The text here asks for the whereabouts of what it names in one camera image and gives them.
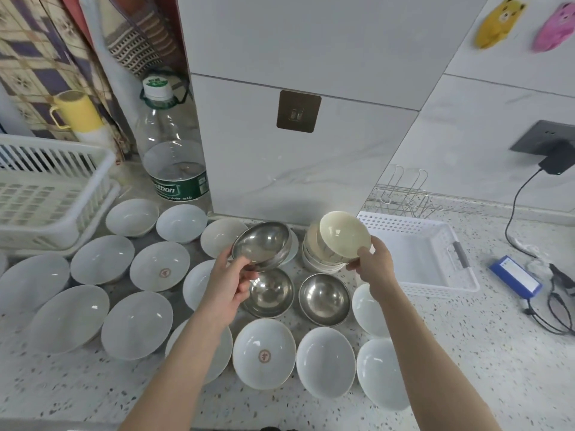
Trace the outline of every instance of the bottle cap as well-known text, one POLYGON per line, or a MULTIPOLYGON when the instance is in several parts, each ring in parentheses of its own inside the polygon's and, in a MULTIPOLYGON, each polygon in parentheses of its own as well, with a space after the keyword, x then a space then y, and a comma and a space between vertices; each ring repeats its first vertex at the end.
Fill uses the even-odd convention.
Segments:
POLYGON ((142 84, 144 85, 144 94, 146 98, 152 101, 168 101, 174 96, 174 91, 168 79, 162 76, 152 75, 146 77, 142 84))

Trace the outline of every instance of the plastic water bottle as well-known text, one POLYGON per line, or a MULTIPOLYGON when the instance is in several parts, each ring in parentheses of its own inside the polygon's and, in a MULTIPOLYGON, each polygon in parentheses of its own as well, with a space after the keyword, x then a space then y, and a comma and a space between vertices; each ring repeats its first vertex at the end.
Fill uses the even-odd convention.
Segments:
POLYGON ((142 83, 146 111, 134 134, 142 165, 159 196, 196 204, 209 186, 195 108, 178 101, 162 76, 148 76, 142 83))

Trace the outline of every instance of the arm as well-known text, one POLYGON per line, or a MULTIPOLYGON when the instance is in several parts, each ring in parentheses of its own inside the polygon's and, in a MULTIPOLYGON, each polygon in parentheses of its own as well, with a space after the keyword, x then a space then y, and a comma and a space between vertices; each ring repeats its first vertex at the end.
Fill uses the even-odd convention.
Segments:
POLYGON ((188 431, 220 335, 248 298, 255 272, 243 272, 245 257, 226 267, 229 249, 217 258, 198 310, 119 431, 188 431))
POLYGON ((384 312, 413 415, 421 431, 501 431, 493 414, 405 296, 389 250, 376 237, 371 254, 360 248, 350 264, 384 312))

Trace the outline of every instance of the left hand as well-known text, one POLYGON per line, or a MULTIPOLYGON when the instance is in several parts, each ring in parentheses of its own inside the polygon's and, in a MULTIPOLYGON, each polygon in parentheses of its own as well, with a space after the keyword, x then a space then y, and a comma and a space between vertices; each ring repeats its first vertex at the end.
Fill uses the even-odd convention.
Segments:
POLYGON ((231 251, 230 246, 216 259, 197 310, 212 318, 213 323, 222 329, 232 323, 238 306, 249 297, 249 282, 258 277, 257 272, 243 270, 251 263, 247 257, 240 256, 226 266, 231 251))

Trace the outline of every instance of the blue battery pack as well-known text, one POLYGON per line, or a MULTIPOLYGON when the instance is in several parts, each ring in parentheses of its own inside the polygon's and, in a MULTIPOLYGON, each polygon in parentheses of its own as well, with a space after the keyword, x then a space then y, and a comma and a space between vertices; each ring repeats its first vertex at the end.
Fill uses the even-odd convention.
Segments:
POLYGON ((509 256, 493 263, 489 269, 524 299, 536 296, 543 285, 509 256))

